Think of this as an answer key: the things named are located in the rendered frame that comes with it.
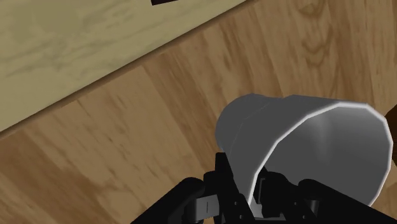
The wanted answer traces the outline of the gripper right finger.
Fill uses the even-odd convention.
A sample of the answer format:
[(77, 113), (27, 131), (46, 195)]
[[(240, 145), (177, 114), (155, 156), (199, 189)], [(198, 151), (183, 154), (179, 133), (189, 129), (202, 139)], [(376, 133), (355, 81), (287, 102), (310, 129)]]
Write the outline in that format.
[(292, 184), (263, 168), (258, 175), (259, 224), (397, 224), (397, 220), (313, 179)]

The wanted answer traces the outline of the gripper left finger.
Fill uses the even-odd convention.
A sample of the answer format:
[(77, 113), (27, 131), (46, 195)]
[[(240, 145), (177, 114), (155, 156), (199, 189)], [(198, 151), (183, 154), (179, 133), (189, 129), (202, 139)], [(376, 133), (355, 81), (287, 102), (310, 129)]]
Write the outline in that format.
[(216, 154), (215, 169), (203, 180), (183, 179), (130, 224), (204, 224), (208, 218), (214, 224), (255, 223), (225, 153)]

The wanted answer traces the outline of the grey cup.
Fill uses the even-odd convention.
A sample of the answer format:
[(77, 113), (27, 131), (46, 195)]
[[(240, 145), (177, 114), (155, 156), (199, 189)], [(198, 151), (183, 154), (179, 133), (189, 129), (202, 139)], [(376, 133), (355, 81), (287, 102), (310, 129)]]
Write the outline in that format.
[(248, 94), (224, 108), (215, 136), (249, 205), (262, 169), (293, 184), (314, 179), (372, 205), (391, 168), (387, 121), (362, 102)]

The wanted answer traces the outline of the pale wooden table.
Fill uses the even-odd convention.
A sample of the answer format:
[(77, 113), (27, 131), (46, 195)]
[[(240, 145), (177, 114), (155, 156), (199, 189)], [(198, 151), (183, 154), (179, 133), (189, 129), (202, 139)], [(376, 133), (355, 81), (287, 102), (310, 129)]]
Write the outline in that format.
[(244, 0), (0, 0), (0, 131)]

